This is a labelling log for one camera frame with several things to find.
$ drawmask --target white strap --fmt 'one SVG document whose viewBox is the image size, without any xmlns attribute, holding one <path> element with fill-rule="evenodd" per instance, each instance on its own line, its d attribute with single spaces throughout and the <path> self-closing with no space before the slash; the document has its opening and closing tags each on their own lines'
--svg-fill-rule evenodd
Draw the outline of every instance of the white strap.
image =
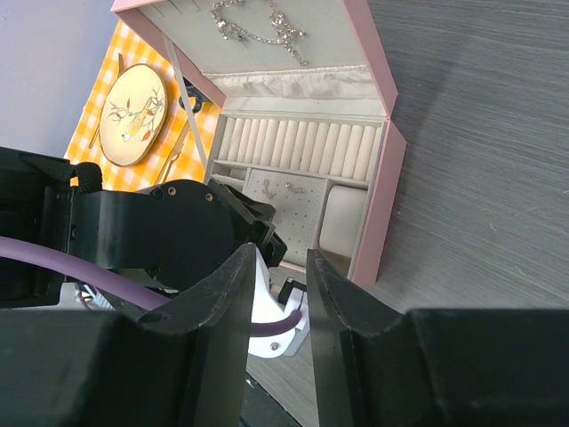
<svg viewBox="0 0 569 427">
<path fill-rule="evenodd" d="M 181 74 L 180 64 L 178 62 L 178 56 L 176 55 L 176 51 L 174 50 L 174 44 L 172 43 L 172 40 L 170 40 L 166 36 L 166 34 L 164 34 L 164 44 L 166 45 L 166 51 L 168 52 L 168 58 L 170 60 L 170 63 L 174 68 L 174 76 L 176 77 L 176 82 L 178 83 L 178 87 L 180 88 L 181 101 L 184 104 L 186 113 L 188 113 L 189 127 L 191 127 L 192 133 L 194 134 L 194 141 L 196 142 L 197 153 L 199 154 L 199 158 L 202 161 L 202 165 L 204 167 L 207 167 L 207 156 L 205 155 L 205 149 L 204 145 L 202 144 L 202 139 L 199 136 L 196 118 L 194 117 L 192 106 L 189 103 L 188 92 L 186 92 L 186 85 L 184 84 L 184 77 Z"/>
</svg>

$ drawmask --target tablecloth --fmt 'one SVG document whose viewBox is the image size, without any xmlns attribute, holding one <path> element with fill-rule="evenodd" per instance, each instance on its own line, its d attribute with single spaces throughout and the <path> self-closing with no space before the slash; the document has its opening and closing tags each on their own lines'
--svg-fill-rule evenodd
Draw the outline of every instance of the tablecloth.
<svg viewBox="0 0 569 427">
<path fill-rule="evenodd" d="M 116 80 L 119 53 L 124 56 L 125 68 L 139 63 L 152 67 L 163 79 L 170 102 L 164 126 L 150 151 L 140 163 L 128 167 L 120 167 L 109 162 L 102 154 L 97 141 L 89 149 L 89 142 L 97 129 L 103 103 Z M 73 164 L 84 161 L 99 164 L 103 172 L 104 189 L 135 191 L 154 185 L 160 169 L 187 120 L 186 112 L 178 104 L 179 97 L 180 90 L 174 79 L 170 63 L 119 21 L 65 157 Z M 196 114 L 197 126 L 207 155 L 212 146 L 219 114 L 220 108 L 210 102 L 204 103 L 202 110 Z M 190 132 L 183 151 L 170 169 L 167 181 L 180 178 L 202 181 L 204 173 L 193 133 Z"/>
</svg>

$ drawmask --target white cushion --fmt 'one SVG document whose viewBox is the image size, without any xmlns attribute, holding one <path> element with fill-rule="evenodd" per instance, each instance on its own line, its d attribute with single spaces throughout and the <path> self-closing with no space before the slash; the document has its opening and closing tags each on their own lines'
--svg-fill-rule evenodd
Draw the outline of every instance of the white cushion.
<svg viewBox="0 0 569 427">
<path fill-rule="evenodd" d="M 330 191 L 320 232 L 320 248 L 351 258 L 365 212 L 366 192 L 336 186 Z"/>
</svg>

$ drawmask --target bird illustration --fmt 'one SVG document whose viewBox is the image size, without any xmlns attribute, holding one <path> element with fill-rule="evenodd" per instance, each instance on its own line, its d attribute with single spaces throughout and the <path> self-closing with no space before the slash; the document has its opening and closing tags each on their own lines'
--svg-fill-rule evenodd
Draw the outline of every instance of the bird illustration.
<svg viewBox="0 0 569 427">
<path fill-rule="evenodd" d="M 126 126 L 126 129 L 122 134 L 124 142 L 128 142 L 141 129 L 147 116 L 154 116 L 154 112 L 150 107 L 152 107 L 152 97 L 148 98 L 148 101 L 146 101 L 146 104 L 144 104 L 144 108 L 141 111 L 138 113 L 132 113 L 131 123 Z M 148 130 L 142 140 L 146 140 L 150 134 L 151 131 Z"/>
</svg>

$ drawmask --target gray wood surface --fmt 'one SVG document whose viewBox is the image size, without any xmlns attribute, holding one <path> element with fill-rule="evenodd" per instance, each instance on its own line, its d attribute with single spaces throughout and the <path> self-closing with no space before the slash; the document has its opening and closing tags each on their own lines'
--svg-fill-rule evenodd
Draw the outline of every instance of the gray wood surface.
<svg viewBox="0 0 569 427">
<path fill-rule="evenodd" d="M 569 306 L 569 2 L 370 3 L 409 144 L 369 292 L 397 310 Z M 249 371 L 318 425 L 309 345 Z"/>
</svg>

